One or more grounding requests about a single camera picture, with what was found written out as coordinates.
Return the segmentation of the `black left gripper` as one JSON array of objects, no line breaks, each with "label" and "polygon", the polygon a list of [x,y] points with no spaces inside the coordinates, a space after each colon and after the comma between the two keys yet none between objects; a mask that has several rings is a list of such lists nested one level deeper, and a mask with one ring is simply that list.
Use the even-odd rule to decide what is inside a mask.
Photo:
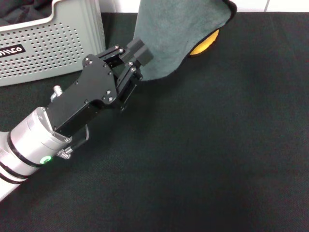
[{"label": "black left gripper", "polygon": [[[89,123],[100,110],[110,103],[103,100],[107,91],[115,99],[115,108],[124,111],[131,94],[143,78],[140,67],[147,65],[153,55],[140,39],[133,39],[125,48],[114,45],[98,54],[89,54],[83,60],[80,77],[47,106],[52,129],[66,137],[73,136]],[[124,64],[125,68],[115,81],[111,69]]]}]

